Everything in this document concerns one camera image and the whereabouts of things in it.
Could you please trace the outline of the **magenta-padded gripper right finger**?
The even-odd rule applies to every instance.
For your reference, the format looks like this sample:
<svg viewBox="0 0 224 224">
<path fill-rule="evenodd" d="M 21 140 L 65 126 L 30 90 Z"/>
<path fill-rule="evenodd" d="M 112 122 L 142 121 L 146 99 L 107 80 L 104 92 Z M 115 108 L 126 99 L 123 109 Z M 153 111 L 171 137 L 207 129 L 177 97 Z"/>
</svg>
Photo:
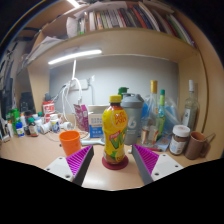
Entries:
<svg viewBox="0 0 224 224">
<path fill-rule="evenodd" d="M 183 169 L 183 166 L 166 153 L 158 155 L 140 145 L 133 145 L 131 154 L 145 185 Z"/>
</svg>

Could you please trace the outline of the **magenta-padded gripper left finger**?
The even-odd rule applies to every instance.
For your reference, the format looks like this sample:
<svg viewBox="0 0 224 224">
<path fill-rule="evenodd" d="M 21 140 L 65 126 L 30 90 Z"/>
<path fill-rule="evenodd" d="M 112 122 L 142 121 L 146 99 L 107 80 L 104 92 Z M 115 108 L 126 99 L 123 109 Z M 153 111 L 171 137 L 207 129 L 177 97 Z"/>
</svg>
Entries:
<svg viewBox="0 0 224 224">
<path fill-rule="evenodd" d="M 58 157 L 45 168 L 45 171 L 81 186 L 93 156 L 94 149 L 90 145 L 67 158 Z"/>
</svg>

